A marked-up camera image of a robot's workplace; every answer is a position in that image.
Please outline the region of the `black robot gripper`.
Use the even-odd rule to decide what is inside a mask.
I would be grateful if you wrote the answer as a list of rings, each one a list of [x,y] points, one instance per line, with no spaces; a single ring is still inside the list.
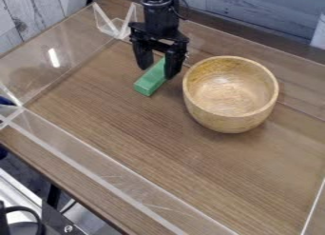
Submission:
[[[138,68],[145,70],[153,63],[153,50],[165,53],[165,78],[170,80],[181,71],[189,38],[178,29],[163,31],[161,34],[147,30],[142,22],[130,22],[129,40]]]

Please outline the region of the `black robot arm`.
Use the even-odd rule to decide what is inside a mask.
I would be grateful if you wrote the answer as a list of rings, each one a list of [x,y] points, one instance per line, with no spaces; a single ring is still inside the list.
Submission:
[[[153,64],[153,52],[165,55],[163,76],[173,79],[179,73],[187,52],[189,38],[178,30],[179,0],[141,0],[143,21],[129,22],[129,41],[139,69]]]

